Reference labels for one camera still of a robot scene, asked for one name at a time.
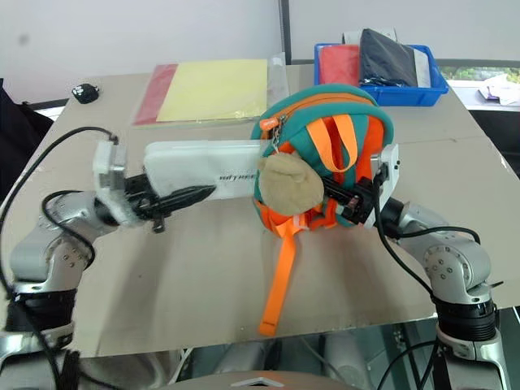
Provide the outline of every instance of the red cloth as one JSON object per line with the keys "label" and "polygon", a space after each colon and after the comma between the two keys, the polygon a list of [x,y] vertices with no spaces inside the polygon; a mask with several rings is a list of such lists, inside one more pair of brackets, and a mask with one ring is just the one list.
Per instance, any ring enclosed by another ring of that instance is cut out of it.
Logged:
{"label": "red cloth", "polygon": [[359,86],[359,46],[324,46],[319,51],[319,83]]}

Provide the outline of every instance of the beige tabletop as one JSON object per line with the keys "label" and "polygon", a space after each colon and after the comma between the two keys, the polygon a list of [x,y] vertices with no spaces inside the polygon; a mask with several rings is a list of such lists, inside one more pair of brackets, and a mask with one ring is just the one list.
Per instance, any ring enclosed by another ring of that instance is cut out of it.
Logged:
{"label": "beige tabletop", "polygon": [[[309,86],[312,66],[288,67],[292,92]],[[248,138],[252,124],[143,129],[131,126],[147,75],[91,79],[101,97],[73,99],[42,143],[79,126],[102,126],[128,147],[128,175],[141,173],[152,141]],[[492,259],[499,307],[518,304],[520,182],[450,91],[434,107],[388,107],[401,151],[394,196],[473,228]],[[93,188],[97,134],[72,138],[42,164],[17,197],[6,225],[6,255],[37,221],[39,203],[59,189]],[[279,336],[422,319],[428,295],[387,255],[374,231],[320,229],[298,235],[297,260]],[[176,212],[163,234],[123,229],[95,243],[74,319],[83,356],[144,353],[259,337],[256,328],[271,286],[280,240],[263,228],[250,199],[208,201]],[[399,253],[420,275],[418,264]]]}

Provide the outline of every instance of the teal backpack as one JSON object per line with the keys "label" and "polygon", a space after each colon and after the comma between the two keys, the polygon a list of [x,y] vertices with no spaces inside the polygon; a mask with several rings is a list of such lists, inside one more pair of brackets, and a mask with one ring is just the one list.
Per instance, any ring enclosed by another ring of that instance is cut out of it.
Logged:
{"label": "teal backpack", "polygon": [[[345,84],[323,84],[295,93],[267,110],[255,124],[252,139],[271,140],[263,157],[277,152],[298,155],[320,176],[349,189],[362,177],[371,179],[371,155],[393,139],[390,118],[374,98]],[[324,202],[299,215],[281,215],[263,204],[254,186],[254,204],[266,228],[283,239],[278,266],[258,331],[274,336],[296,254],[294,235],[337,223],[350,226],[336,214],[337,202]]]}

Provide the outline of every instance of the yellow folder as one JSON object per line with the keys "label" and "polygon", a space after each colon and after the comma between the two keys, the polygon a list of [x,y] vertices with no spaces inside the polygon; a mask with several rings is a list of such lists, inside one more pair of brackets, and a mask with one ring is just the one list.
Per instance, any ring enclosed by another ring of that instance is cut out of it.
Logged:
{"label": "yellow folder", "polygon": [[266,108],[265,59],[194,61],[177,67],[157,121],[250,118]]}

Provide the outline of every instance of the beige plush toy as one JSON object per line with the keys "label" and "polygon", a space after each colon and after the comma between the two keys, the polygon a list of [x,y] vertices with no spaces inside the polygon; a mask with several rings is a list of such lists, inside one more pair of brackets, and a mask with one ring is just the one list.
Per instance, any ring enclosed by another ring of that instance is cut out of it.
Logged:
{"label": "beige plush toy", "polygon": [[323,202],[323,182],[297,154],[277,153],[258,163],[263,203],[282,215],[299,215]]}

